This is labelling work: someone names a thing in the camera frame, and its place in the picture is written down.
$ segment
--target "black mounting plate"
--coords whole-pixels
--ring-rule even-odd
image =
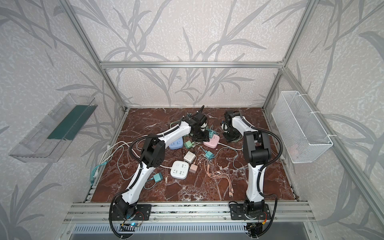
[[[151,214],[151,207],[151,204],[137,204],[135,206],[135,212],[141,212],[144,215],[144,220],[143,215],[136,213],[134,218],[132,218],[130,221],[148,221]],[[124,219],[122,219],[115,212],[115,207],[113,206],[113,213],[111,214],[112,221],[123,221]]]
[[[249,220],[248,217],[245,216],[244,213],[244,206],[243,204],[236,204],[236,203],[231,203],[229,204],[229,208],[231,209],[231,219],[232,220]],[[264,220],[265,219],[265,213],[266,213],[266,218],[267,220],[271,219],[271,211],[269,210],[268,204],[264,204],[264,209],[262,212],[260,212],[255,220]]]

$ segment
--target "power strip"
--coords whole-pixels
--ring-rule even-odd
[[[186,179],[188,175],[189,164],[182,161],[174,161],[170,169],[170,175],[177,179]]]

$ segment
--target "wall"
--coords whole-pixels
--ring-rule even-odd
[[[0,239],[53,239],[122,115],[56,1],[0,1]],[[68,93],[98,104],[57,163],[23,163],[10,150]]]
[[[306,6],[306,0],[70,2],[103,61],[281,61]],[[262,106],[274,73],[109,69],[128,106],[152,107]]]
[[[288,68],[384,196],[384,2],[329,3],[316,7]],[[279,92],[291,90],[284,79],[279,87],[268,114]],[[286,162],[325,239],[384,239],[384,230],[332,150],[313,163]]]

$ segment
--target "brown marble surface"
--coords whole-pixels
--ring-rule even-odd
[[[118,141],[131,142],[132,140],[149,133],[160,133],[169,129],[169,124],[180,119],[186,113],[195,112],[198,108],[157,108],[157,109],[130,109],[127,119],[122,127],[122,131],[118,137]],[[213,129],[219,132],[220,142],[230,145],[234,148],[241,148],[243,141],[236,143],[227,143],[222,135],[220,128],[221,121],[226,110],[233,108],[205,108],[204,113],[208,117],[209,126],[213,124]],[[268,128],[261,108],[241,108],[243,115],[253,125]],[[201,144],[206,150],[216,154],[222,145],[218,145],[216,149],[208,148]],[[125,178],[132,176],[137,168],[137,162],[127,156],[127,147],[119,161],[119,167]],[[180,150],[166,149],[166,158],[163,166],[172,166],[175,160],[183,160],[173,156],[181,156]],[[276,147],[272,146],[274,156],[276,155]],[[92,197],[92,202],[109,202],[115,193],[121,192],[128,186],[130,180],[123,180],[119,170],[117,169],[117,160],[121,155],[119,149],[112,160],[106,165],[100,182]],[[203,158],[203,151],[200,149],[197,153],[197,159]],[[242,151],[238,151],[238,157],[234,164],[237,168],[246,166],[243,159]],[[209,178],[204,169],[203,161],[199,164],[195,174],[188,173],[184,180],[175,179],[170,175],[170,169],[158,167],[154,173],[161,172],[164,179],[150,189],[143,189],[140,194],[140,202],[158,202],[158,201],[220,201],[220,200],[244,200],[245,192],[248,184],[248,169],[237,170],[233,167],[233,160],[236,152],[231,149],[223,149],[217,157],[213,159],[211,172],[222,171],[229,174],[234,189],[233,197],[228,195],[228,181],[226,179]],[[146,184],[149,188],[154,181]],[[294,200],[288,179],[280,162],[276,162],[267,167],[264,177],[264,193],[276,193],[280,200]]]

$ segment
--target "pink charger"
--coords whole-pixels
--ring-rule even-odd
[[[207,147],[216,148],[219,141],[220,141],[220,137],[214,134],[214,136],[211,139],[209,139],[209,142],[203,142],[203,143]]]

